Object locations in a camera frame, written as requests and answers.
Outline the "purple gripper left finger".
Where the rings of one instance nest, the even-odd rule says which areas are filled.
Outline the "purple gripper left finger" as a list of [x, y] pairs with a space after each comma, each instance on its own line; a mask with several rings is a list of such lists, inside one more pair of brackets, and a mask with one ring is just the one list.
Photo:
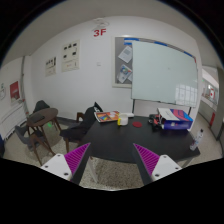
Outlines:
[[70, 181], [89, 146], [89, 143], [81, 145], [65, 155], [58, 153], [42, 165], [41, 169]]

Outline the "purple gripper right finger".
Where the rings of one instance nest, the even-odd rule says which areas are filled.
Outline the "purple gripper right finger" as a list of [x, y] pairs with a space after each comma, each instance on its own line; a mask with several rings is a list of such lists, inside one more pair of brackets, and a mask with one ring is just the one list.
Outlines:
[[134, 143], [134, 147], [138, 152], [147, 173], [153, 181], [157, 181], [181, 170], [181, 167], [168, 155], [159, 156], [151, 150], [136, 143]]

